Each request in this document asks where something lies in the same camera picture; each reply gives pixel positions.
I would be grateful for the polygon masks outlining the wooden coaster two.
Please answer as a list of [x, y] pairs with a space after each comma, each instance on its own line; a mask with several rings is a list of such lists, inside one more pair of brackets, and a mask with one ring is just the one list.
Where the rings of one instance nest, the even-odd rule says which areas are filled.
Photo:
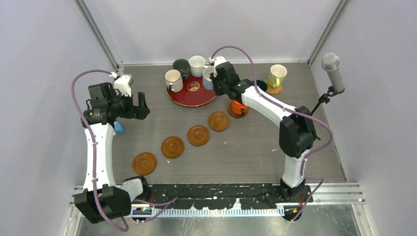
[[230, 118], [224, 112], [214, 112], [208, 118], [208, 125], [212, 130], [221, 132], [229, 127]]

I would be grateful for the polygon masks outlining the wooden coaster five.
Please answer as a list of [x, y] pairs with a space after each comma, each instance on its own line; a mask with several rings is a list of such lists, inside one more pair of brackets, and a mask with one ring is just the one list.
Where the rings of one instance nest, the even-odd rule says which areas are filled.
[[156, 157], [150, 152], [139, 153], [132, 162], [134, 172], [142, 176], [151, 174], [156, 169], [156, 166]]

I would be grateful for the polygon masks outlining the wooden coaster four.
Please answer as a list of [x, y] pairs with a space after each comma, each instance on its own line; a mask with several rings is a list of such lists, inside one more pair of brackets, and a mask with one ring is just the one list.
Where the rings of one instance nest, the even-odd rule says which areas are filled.
[[184, 142], [177, 136], [166, 138], [161, 144], [162, 154], [170, 159], [177, 158], [182, 155], [184, 151]]

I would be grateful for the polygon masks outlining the wooden coaster one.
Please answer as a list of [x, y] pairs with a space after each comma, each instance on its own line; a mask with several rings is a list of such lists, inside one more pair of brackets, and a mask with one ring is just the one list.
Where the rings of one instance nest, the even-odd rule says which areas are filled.
[[228, 110], [229, 115], [231, 115], [234, 118], [243, 118], [248, 114], [248, 108], [241, 108], [240, 114], [235, 113], [232, 109], [232, 104], [229, 104], [229, 107], [227, 110]]

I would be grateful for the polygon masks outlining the light blue mug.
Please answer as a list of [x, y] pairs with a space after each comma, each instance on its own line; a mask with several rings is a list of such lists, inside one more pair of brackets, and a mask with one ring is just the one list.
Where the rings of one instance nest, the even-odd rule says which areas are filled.
[[204, 85], [205, 89], [207, 89], [207, 90], [213, 90], [213, 83], [212, 83], [212, 80], [210, 78], [210, 75], [213, 72], [214, 72], [214, 67], [213, 66], [207, 66], [203, 70], [203, 85]]

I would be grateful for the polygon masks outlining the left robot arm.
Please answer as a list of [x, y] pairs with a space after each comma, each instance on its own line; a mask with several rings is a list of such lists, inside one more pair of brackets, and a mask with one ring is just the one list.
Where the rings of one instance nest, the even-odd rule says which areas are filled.
[[87, 174], [82, 193], [74, 196], [74, 204], [90, 223], [97, 224], [128, 216], [133, 200], [144, 204], [150, 199], [151, 191], [142, 176], [128, 178], [118, 186], [112, 162], [117, 119], [143, 120], [150, 110], [143, 92], [138, 93], [139, 104], [135, 106], [127, 90], [108, 82], [89, 86], [89, 94], [82, 117], [88, 143]]

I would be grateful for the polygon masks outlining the silver white mug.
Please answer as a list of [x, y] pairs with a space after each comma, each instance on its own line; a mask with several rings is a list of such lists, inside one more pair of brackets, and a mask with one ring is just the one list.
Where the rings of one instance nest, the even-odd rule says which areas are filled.
[[166, 88], [170, 93], [180, 92], [183, 88], [182, 75], [176, 69], [168, 70], [164, 75]]

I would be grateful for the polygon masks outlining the wooden coaster three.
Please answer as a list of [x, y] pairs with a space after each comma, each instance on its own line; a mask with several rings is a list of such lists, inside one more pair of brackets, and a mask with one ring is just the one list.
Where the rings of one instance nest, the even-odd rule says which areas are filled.
[[187, 132], [187, 140], [191, 145], [197, 147], [205, 145], [209, 138], [209, 130], [203, 125], [192, 126]]

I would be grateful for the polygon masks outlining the yellow cream mug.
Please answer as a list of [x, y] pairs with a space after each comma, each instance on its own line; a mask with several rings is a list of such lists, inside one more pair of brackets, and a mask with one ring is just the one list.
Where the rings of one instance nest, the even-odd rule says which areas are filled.
[[281, 64], [271, 66], [267, 78], [267, 84], [270, 88], [278, 88], [287, 75], [287, 68]]

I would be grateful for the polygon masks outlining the dark green mug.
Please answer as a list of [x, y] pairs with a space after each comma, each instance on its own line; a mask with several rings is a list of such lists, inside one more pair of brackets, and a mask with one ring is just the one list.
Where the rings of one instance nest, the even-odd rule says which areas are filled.
[[266, 92], [268, 90], [268, 86], [267, 83], [265, 81], [262, 80], [256, 80], [257, 86], [264, 92]]

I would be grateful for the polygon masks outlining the orange black mug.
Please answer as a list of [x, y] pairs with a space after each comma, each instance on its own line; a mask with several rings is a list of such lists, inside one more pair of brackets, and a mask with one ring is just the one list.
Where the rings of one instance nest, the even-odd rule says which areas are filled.
[[233, 111], [234, 111], [235, 113], [238, 113], [238, 114], [240, 114], [240, 110], [241, 110], [241, 108], [248, 108], [247, 106], [245, 106], [245, 105], [243, 105], [243, 104], [241, 104], [241, 103], [237, 102], [236, 100], [232, 100], [232, 101], [230, 102], [230, 104], [232, 104], [232, 109], [233, 109]]

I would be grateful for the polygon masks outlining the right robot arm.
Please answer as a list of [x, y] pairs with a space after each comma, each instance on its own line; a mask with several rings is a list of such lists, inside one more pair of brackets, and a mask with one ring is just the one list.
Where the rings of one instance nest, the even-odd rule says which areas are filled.
[[304, 164], [317, 134], [308, 118], [309, 110], [289, 106], [266, 92], [254, 81], [241, 80], [233, 65], [225, 60], [211, 62], [214, 71], [210, 74], [216, 95], [227, 95], [242, 105], [248, 106], [271, 120], [279, 128], [279, 147], [285, 154], [284, 173], [280, 179], [281, 197], [293, 202], [305, 186]]

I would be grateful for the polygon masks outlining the red round tray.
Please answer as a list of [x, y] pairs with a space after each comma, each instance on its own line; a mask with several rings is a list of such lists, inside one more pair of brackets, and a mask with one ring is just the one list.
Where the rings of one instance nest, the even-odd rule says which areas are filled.
[[175, 103], [184, 107], [200, 107], [210, 103], [215, 97], [213, 90], [207, 90], [203, 85], [203, 77], [190, 76], [183, 83], [179, 92], [170, 92], [166, 87], [167, 95]]

